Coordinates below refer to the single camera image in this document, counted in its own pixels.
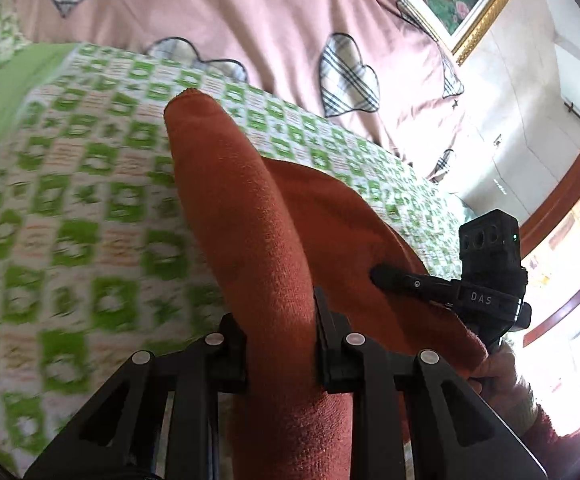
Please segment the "person's right hand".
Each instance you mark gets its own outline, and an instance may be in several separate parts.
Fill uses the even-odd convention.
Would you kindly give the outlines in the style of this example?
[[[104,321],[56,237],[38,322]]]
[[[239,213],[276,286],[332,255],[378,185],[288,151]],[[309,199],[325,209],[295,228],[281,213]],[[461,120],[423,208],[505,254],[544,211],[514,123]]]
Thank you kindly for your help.
[[[536,422],[532,388],[518,373],[514,350],[506,342],[480,364],[468,383],[518,436]]]

